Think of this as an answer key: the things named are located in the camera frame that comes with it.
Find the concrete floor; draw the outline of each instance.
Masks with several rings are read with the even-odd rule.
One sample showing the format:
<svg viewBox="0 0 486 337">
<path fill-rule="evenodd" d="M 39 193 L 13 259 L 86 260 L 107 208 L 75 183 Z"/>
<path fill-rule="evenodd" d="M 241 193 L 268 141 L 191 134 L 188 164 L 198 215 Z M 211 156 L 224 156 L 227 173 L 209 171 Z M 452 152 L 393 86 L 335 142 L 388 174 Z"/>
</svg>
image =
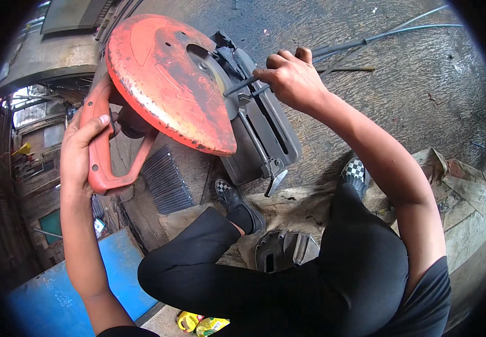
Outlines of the concrete floor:
<svg viewBox="0 0 486 337">
<path fill-rule="evenodd" d="M 312 48 L 368 37 L 441 4 L 398 0 L 144 1 L 135 14 L 170 16 L 207 36 L 224 30 L 258 66 L 264 66 L 267 56 L 279 49 L 293 51 L 298 45 Z M 458 22 L 447 9 L 415 24 Z M 439 28 L 390 37 L 346 65 L 374 66 L 376 71 L 334 73 L 324 80 L 327 88 L 391 133 L 409 152 L 434 147 L 445 158 L 456 158 L 486 173 L 486 68 L 466 29 Z M 347 144 L 316 120 L 286 106 L 284 109 L 303 145 L 303 157 L 288 167 L 280 188 L 332 180 L 341 170 L 341 158 L 350 150 Z M 199 201 L 209 157 L 162 135 L 157 145 L 166 142 L 172 145 L 176 164 Z M 217 163 L 212 178 L 223 174 L 222 165 Z M 259 193 L 267 184 L 255 181 L 243 188 L 246 193 Z M 151 249 L 163 244 L 165 238 L 159 237 L 156 210 L 144 193 L 145 189 L 135 188 L 134 198 L 125 207 L 132 209 L 131 218 L 135 214 L 133 220 L 145 228 L 145 240 L 150 240 Z M 207 200 L 213 196 L 209 190 Z M 468 312 L 475 299 L 473 294 L 484 280 L 486 242 L 451 274 L 453 307 L 449 327 Z"/>
</svg>

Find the rusty metal guard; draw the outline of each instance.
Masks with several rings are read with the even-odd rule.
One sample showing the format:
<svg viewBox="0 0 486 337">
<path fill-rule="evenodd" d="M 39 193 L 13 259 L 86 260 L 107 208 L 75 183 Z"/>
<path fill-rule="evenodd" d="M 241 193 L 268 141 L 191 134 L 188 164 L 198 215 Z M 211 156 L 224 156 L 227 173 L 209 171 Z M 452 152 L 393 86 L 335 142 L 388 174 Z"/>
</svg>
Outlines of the rusty metal guard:
<svg viewBox="0 0 486 337">
<path fill-rule="evenodd" d="M 112 31 L 106 64 L 123 98 L 153 127 L 199 151 L 231 156 L 236 142 L 222 91 L 195 59 L 214 49 L 184 23 L 138 15 Z"/>
</svg>

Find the orange handle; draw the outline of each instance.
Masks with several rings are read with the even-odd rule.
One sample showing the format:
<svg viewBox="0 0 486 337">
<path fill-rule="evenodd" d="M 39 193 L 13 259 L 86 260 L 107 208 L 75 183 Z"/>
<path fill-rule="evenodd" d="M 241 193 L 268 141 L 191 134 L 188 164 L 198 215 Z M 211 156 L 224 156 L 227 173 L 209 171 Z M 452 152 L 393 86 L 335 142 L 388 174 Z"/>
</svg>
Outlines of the orange handle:
<svg viewBox="0 0 486 337">
<path fill-rule="evenodd" d="M 110 114 L 108 98 L 114 90 L 115 87 L 107 73 L 85 99 L 80 118 L 80 127 L 83 127 L 91 118 Z M 93 191 L 100 195 L 121 192 L 136 181 L 138 173 L 142 165 L 144 165 L 145 158 L 149 154 L 155 138 L 157 138 L 158 132 L 153 129 L 145 135 L 129 172 L 122 177 L 116 177 L 112 173 L 109 142 L 112 134 L 113 129 L 109 126 L 89 144 L 88 182 Z"/>
</svg>

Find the black shoe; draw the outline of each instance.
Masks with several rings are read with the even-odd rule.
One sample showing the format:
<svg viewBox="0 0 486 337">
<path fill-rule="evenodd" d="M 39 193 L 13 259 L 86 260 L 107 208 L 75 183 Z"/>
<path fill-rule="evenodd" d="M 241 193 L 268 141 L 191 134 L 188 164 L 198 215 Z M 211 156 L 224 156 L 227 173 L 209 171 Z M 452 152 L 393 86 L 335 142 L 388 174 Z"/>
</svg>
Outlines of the black shoe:
<svg viewBox="0 0 486 337">
<path fill-rule="evenodd" d="M 215 190 L 220 203 L 226 208 L 226 218 L 245 231 L 245 234 L 259 232 L 265 227 L 266 220 L 247 202 L 239 188 L 218 179 Z"/>
<path fill-rule="evenodd" d="M 344 169 L 341 172 L 341 182 L 353 185 L 357 193 L 359 194 L 360 200 L 365 195 L 365 192 L 370 183 L 370 174 L 366 170 L 365 166 L 362 164 L 359 158 L 351 158 L 347 162 Z"/>
</svg>

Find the left hand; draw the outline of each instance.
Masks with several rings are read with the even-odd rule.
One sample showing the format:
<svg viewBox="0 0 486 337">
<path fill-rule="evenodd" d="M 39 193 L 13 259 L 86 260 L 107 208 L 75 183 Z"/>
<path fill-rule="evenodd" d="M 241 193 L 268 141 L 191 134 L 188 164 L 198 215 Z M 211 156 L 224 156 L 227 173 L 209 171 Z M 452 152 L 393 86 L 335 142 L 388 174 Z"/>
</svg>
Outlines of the left hand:
<svg viewBox="0 0 486 337">
<path fill-rule="evenodd" d="M 63 136 L 63 142 L 61 143 L 61 190 L 65 191 L 65 194 L 82 195 L 91 198 L 93 190 L 88 184 L 88 145 L 96 135 L 101 133 L 110 124 L 110 116 L 105 114 L 98 118 L 92 118 L 79 129 L 81 115 L 82 108 L 72 118 Z"/>
</svg>

